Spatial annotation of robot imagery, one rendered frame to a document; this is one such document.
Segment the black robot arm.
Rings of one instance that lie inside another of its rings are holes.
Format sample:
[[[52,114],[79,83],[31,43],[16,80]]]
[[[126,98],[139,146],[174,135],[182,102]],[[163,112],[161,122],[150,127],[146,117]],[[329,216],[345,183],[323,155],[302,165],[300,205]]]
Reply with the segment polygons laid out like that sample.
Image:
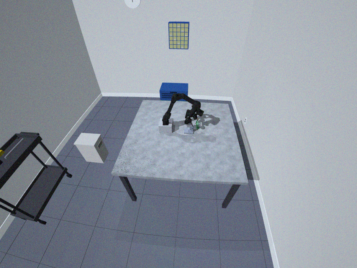
[[[180,100],[180,99],[184,99],[187,102],[192,104],[191,112],[195,114],[195,115],[192,116],[194,118],[194,120],[197,119],[197,115],[199,115],[199,116],[203,115],[204,111],[200,109],[201,108],[201,103],[199,101],[195,101],[195,100],[191,99],[190,97],[188,97],[184,93],[174,93],[172,95],[172,99],[171,99],[171,103],[169,105],[169,108],[168,108],[168,110],[166,111],[165,115],[162,118],[163,125],[168,125],[169,124],[169,120],[168,119],[170,119],[170,116],[171,116],[170,112],[172,110],[172,107],[173,107],[174,103],[176,101]]]

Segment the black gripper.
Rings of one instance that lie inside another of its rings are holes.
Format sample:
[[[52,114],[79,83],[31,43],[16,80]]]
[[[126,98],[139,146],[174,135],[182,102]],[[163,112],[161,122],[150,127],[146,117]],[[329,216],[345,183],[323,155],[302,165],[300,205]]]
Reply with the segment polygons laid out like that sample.
[[[194,114],[194,113],[192,113],[192,112],[191,112],[191,110],[189,110],[189,109],[188,109],[188,110],[186,111],[186,115],[185,115],[185,124],[186,124],[186,123],[188,123],[188,122],[189,122],[189,123],[191,123],[191,122],[192,122],[191,117],[192,117],[193,115],[195,115],[195,114]]]

